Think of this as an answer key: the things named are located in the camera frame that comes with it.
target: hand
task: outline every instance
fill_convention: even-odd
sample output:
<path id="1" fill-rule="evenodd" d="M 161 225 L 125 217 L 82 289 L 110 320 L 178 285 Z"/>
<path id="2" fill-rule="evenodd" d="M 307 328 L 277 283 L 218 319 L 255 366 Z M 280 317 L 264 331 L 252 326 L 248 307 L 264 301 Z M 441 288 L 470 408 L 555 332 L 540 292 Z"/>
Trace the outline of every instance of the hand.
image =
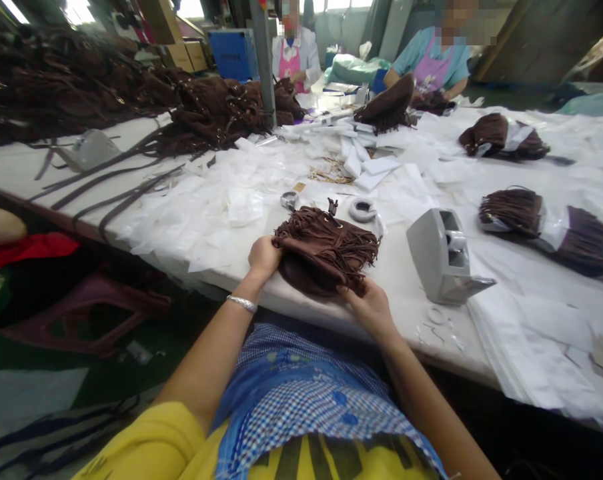
<path id="1" fill-rule="evenodd" d="M 304 70 L 300 70 L 298 72 L 293 73 L 293 76 L 290 77 L 290 81 L 294 84 L 300 81 L 306 80 L 306 72 Z"/>
<path id="2" fill-rule="evenodd" d="M 424 96 L 422 93 L 416 88 L 413 90 L 413 96 L 411 97 L 411 103 L 418 103 L 424 100 Z"/>
<path id="3" fill-rule="evenodd" d="M 279 267 L 282 254 L 280 248 L 273 246 L 273 235 L 258 238 L 248 254 L 251 273 L 266 282 Z"/>
<path id="4" fill-rule="evenodd" d="M 390 314 L 386 292 L 369 277 L 364 277 L 363 297 L 358 297 L 355 292 L 342 286 L 338 286 L 337 291 L 352 307 L 358 323 L 378 343 L 399 335 Z"/>

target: silver bracelet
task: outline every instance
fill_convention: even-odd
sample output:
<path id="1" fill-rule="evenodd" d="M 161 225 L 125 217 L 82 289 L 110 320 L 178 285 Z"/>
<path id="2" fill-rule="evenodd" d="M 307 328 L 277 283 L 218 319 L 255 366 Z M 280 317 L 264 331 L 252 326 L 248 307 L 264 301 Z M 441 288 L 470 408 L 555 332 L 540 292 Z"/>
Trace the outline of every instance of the silver bracelet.
<path id="1" fill-rule="evenodd" d="M 241 297 L 233 297 L 232 295 L 228 295 L 226 297 L 226 300 L 230 300 L 235 303 L 238 303 L 239 305 L 244 307 L 246 310 L 248 310 L 250 313 L 255 313 L 257 311 L 257 305 L 252 303 L 250 300 L 246 300 Z"/>

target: blue shirt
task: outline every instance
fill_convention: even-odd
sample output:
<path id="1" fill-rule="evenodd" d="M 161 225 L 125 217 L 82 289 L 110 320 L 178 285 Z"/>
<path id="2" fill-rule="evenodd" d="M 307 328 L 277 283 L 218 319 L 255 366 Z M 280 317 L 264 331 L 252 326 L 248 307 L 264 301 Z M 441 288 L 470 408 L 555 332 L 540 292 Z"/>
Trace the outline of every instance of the blue shirt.
<path id="1" fill-rule="evenodd" d="M 400 53 L 400 56 L 397 57 L 395 63 L 393 63 L 393 70 L 400 76 L 413 71 L 426 54 L 428 44 L 433 35 L 435 35 L 435 27 L 418 31 L 408 45 L 406 45 L 404 51 Z M 470 76 L 468 66 L 466 65 L 470 58 L 470 47 L 466 45 L 464 37 L 455 37 L 454 44 L 454 49 L 449 47 L 442 54 L 442 39 L 435 37 L 433 47 L 430 49 L 430 57 L 435 60 L 446 60 L 450 56 L 451 50 L 453 51 L 453 57 L 450 61 L 446 78 L 444 79 L 444 87 L 446 89 L 451 88 L 460 80 Z"/>

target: window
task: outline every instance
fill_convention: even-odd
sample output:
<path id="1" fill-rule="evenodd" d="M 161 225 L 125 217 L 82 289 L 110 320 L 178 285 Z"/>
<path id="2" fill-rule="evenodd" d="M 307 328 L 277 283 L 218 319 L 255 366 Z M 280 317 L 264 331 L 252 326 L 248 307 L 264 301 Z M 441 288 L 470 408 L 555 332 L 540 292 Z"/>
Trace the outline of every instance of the window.
<path id="1" fill-rule="evenodd" d="M 350 0 L 328 0 L 326 10 L 345 10 L 350 7 Z"/>
<path id="2" fill-rule="evenodd" d="M 373 4 L 373 0 L 351 0 L 350 6 L 353 8 L 369 7 Z"/>
<path id="3" fill-rule="evenodd" d="M 28 22 L 28 20 L 26 19 L 26 17 L 23 16 L 23 13 L 20 12 L 20 10 L 13 3 L 12 0 L 2 0 L 2 2 L 6 6 L 6 8 L 10 11 L 10 13 L 12 13 L 15 16 L 15 18 L 18 20 L 18 22 L 20 22 L 20 23 L 30 23 L 30 22 Z"/>
<path id="4" fill-rule="evenodd" d="M 304 0 L 299 0 L 299 13 L 304 13 Z M 313 0 L 313 11 L 315 13 L 321 13 L 324 11 L 326 6 L 325 0 Z"/>
<path id="5" fill-rule="evenodd" d="M 183 18 L 203 18 L 203 9 L 199 0 L 181 0 L 179 16 Z"/>
<path id="6" fill-rule="evenodd" d="M 83 23 L 94 23 L 95 18 L 88 10 L 90 3 L 88 0 L 67 0 L 66 10 L 63 12 L 66 14 L 66 18 L 73 25 L 81 25 Z"/>
<path id="7" fill-rule="evenodd" d="M 347 8 L 370 7 L 373 0 L 328 0 L 327 10 L 345 10 Z"/>

